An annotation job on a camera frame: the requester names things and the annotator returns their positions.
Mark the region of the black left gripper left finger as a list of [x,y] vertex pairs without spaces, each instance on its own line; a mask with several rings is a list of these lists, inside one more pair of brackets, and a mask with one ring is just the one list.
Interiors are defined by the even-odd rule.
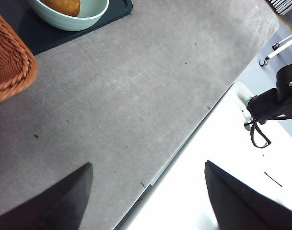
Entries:
[[86,163],[0,216],[0,230],[77,230],[88,205],[93,165]]

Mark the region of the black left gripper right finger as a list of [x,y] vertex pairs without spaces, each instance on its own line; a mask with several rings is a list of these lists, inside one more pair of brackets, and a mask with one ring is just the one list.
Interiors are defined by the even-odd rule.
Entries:
[[208,196],[221,230],[292,230],[292,211],[265,197],[211,161]]

